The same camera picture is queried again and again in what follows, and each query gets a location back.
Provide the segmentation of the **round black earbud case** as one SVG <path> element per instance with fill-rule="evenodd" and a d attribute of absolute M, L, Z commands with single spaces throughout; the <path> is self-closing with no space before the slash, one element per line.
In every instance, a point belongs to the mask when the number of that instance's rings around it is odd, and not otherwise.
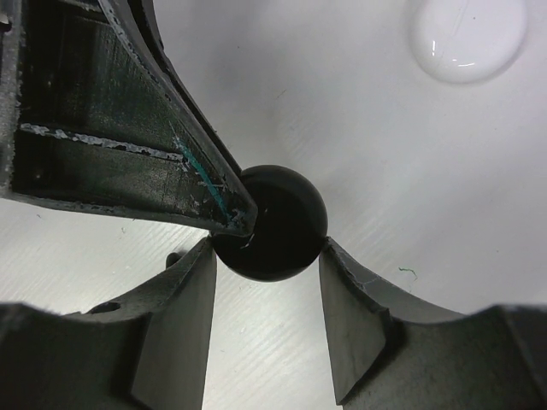
<path fill-rule="evenodd" d="M 257 205 L 256 224 L 247 237 L 211 235 L 215 253 L 236 274 L 277 282 L 304 271 L 326 240 L 328 218 L 320 192 L 290 168 L 263 165 L 241 174 Z"/>

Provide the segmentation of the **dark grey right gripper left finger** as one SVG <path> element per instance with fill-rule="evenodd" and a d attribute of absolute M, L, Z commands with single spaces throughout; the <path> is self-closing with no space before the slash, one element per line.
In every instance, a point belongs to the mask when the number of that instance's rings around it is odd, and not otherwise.
<path fill-rule="evenodd" d="M 2 408 L 200 408 L 216 273 L 205 238 L 164 272 L 87 313 L 4 303 Z"/>

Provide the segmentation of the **round white earbud case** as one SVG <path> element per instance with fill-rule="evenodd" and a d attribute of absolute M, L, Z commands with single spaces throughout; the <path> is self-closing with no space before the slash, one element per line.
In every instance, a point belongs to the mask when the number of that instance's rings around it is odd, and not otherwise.
<path fill-rule="evenodd" d="M 409 22 L 409 46 L 436 80 L 481 82 L 517 57 L 527 20 L 524 1 L 422 1 Z"/>

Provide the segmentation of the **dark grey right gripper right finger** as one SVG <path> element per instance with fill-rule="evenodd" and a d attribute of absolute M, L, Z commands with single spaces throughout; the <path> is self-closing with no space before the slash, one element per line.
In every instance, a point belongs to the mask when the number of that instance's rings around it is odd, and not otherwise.
<path fill-rule="evenodd" d="M 545 306 L 457 313 L 383 279 L 332 239 L 319 274 L 342 408 L 545 408 Z"/>

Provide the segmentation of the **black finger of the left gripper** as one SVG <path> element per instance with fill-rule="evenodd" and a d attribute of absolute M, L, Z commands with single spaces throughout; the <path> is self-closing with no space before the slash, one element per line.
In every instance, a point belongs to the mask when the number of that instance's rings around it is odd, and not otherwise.
<path fill-rule="evenodd" d="M 240 173 L 153 2 L 2 2 L 3 199 L 244 236 L 257 210 Z"/>

